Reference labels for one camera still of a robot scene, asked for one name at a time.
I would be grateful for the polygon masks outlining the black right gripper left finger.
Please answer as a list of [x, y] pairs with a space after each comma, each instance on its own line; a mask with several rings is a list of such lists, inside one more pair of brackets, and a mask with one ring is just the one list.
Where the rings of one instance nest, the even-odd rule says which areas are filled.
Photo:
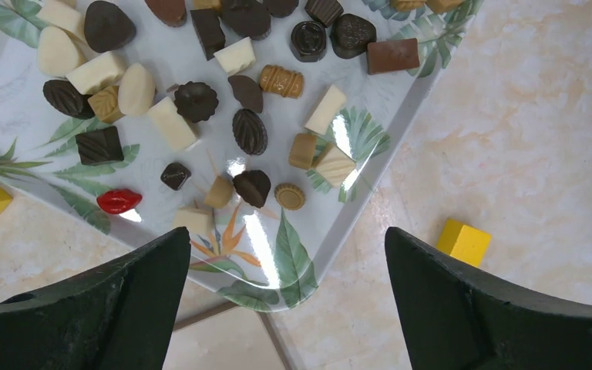
[[0, 369], [160, 369], [190, 266], [178, 227], [0, 303]]

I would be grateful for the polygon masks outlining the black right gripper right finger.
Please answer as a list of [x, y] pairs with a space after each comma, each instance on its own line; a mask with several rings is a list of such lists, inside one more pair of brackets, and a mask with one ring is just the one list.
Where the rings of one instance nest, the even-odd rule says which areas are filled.
[[385, 256], [414, 369], [592, 369], [592, 305], [511, 283], [397, 227]]

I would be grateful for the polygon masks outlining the dark leaf oval chocolate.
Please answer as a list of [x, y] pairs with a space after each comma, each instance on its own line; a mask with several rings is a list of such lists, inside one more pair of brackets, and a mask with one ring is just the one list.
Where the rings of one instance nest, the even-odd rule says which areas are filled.
[[266, 127], [261, 118], [249, 109], [239, 109], [233, 118], [232, 128], [237, 145], [248, 155], [259, 156], [268, 145]]

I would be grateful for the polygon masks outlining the dark square chocolate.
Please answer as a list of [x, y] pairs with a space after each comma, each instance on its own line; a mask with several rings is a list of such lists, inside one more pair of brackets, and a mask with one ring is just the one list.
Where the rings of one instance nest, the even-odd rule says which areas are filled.
[[80, 133], [75, 136], [75, 140], [82, 165], [96, 166], [124, 160], [118, 129], [115, 126]]

